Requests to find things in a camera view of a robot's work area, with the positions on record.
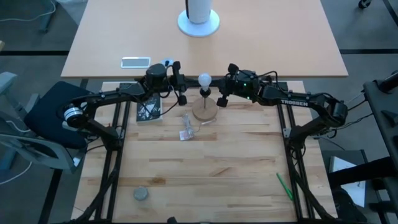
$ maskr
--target green pen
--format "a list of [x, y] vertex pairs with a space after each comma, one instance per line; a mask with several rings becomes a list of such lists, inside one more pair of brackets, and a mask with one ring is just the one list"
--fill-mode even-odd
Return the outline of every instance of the green pen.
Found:
[[280, 177], [280, 175], [278, 173], [276, 173], [276, 176], [279, 179], [279, 182], [282, 184], [282, 186], [284, 187], [287, 196], [289, 196], [290, 200], [293, 201], [293, 193], [292, 191], [286, 186], [285, 182], [282, 180], [282, 178]]

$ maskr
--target black book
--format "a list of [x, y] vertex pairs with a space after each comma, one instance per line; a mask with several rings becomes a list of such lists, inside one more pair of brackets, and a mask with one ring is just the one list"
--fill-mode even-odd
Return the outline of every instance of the black book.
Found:
[[163, 117], [162, 115], [160, 115], [162, 113], [162, 99], [158, 94], [155, 93], [147, 101], [137, 103], [137, 124], [162, 121]]

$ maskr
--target white lamp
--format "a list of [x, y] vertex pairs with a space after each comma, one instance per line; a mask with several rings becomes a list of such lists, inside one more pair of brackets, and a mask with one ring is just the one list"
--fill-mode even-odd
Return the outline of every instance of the white lamp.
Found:
[[192, 113], [199, 121], [211, 121], [215, 118], [218, 112], [216, 102], [212, 98], [208, 97], [211, 93], [209, 88], [211, 76], [207, 73], [203, 73], [199, 75], [198, 81], [201, 86], [201, 97], [193, 102]]
[[192, 37], [206, 37], [220, 26], [220, 18], [211, 9], [212, 0], [185, 0], [185, 8], [178, 17], [180, 30]]

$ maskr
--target white smartphone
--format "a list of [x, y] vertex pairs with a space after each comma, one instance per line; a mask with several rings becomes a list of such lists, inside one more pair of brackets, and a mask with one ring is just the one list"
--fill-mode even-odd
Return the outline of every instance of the white smartphone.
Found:
[[150, 57], [123, 57], [121, 68], [149, 68]]

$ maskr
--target wooden table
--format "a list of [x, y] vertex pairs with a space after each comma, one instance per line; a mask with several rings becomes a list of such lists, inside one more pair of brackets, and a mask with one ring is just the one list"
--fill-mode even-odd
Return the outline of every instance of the wooden table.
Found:
[[319, 0], [214, 0], [221, 25], [205, 38], [177, 25], [184, 1], [90, 0], [62, 77], [141, 77], [121, 69], [122, 57], [181, 61], [181, 72], [223, 76], [229, 63], [282, 77], [348, 75]]
[[[288, 85], [304, 92], [302, 82]], [[103, 90], [118, 86], [117, 82], [106, 82]], [[164, 110], [176, 100], [170, 95], [163, 101]], [[217, 99], [219, 95], [213, 90], [210, 97]], [[200, 96], [198, 89], [189, 89], [186, 96], [188, 104], [176, 106], [157, 125], [136, 125], [136, 105], [132, 104], [113, 222], [166, 222], [172, 216], [179, 222], [295, 221], [294, 205], [275, 174], [280, 173], [289, 184], [276, 107], [230, 96], [228, 107], [220, 108], [215, 122], [202, 126], [191, 141], [181, 142], [182, 115], [188, 111], [194, 129], [200, 123], [190, 111]], [[96, 120], [109, 124], [113, 113], [114, 106], [99, 108]], [[295, 107], [294, 114], [299, 125], [312, 119], [307, 108]], [[100, 144], [94, 142], [90, 147]], [[306, 146], [304, 163], [310, 189], [336, 216], [318, 141], [308, 139]], [[86, 155], [72, 218], [79, 216], [79, 209], [84, 210], [97, 194], [105, 154], [100, 148]], [[149, 189], [149, 198], [143, 202], [133, 197], [138, 186]], [[108, 197], [105, 201], [106, 211]]]

